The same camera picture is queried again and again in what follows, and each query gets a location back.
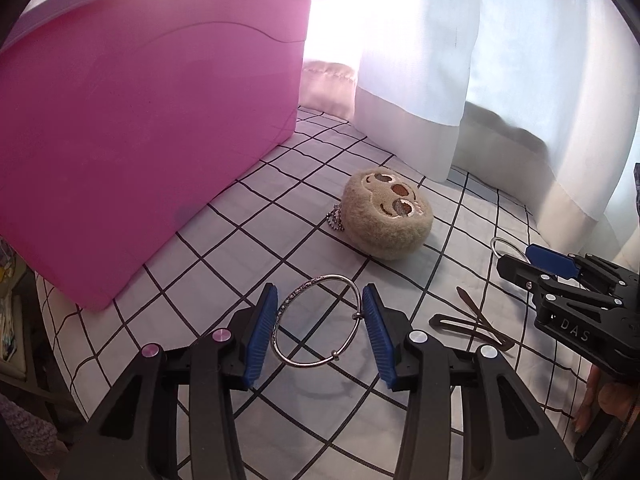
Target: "beige plush keychain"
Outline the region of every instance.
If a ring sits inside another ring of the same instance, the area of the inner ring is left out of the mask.
[[[327,219],[361,251],[381,260],[397,260],[424,243],[433,212],[407,179],[387,168],[373,168],[349,179],[342,203]]]

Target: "table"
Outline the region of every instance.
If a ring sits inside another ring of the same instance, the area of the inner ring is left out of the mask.
[[[435,220],[426,244],[396,262],[354,250],[324,216],[351,173],[384,165],[419,185]],[[505,354],[571,446],[569,414],[581,399],[589,364],[533,326],[523,290],[503,281],[489,248],[494,236],[522,250],[543,244],[530,212],[516,199],[452,168],[431,182],[373,146],[349,123],[300,108],[296,133],[222,192],[176,233],[103,312],[81,311],[38,277],[49,340],[78,406],[89,417],[141,346],[185,346],[226,326],[273,282],[284,298],[320,274],[343,274],[362,288],[376,283],[386,306],[414,316],[414,328],[444,344],[474,350],[478,341],[436,333],[429,318],[469,315],[463,287],[489,321],[519,344]],[[285,352],[314,360],[339,346],[352,310],[312,288],[287,311]],[[191,478],[188,388],[180,388],[180,477]],[[249,479],[354,480],[392,476],[406,415],[406,394],[378,380],[366,331],[339,362],[300,370],[279,366],[268,352],[249,392],[233,392],[236,426]],[[462,474],[460,389],[452,394],[450,478]]]

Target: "sheer curtain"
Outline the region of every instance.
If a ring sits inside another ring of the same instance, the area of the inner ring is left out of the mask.
[[[610,0],[318,0],[305,58],[301,104],[500,187],[559,251],[638,268],[640,48]]]

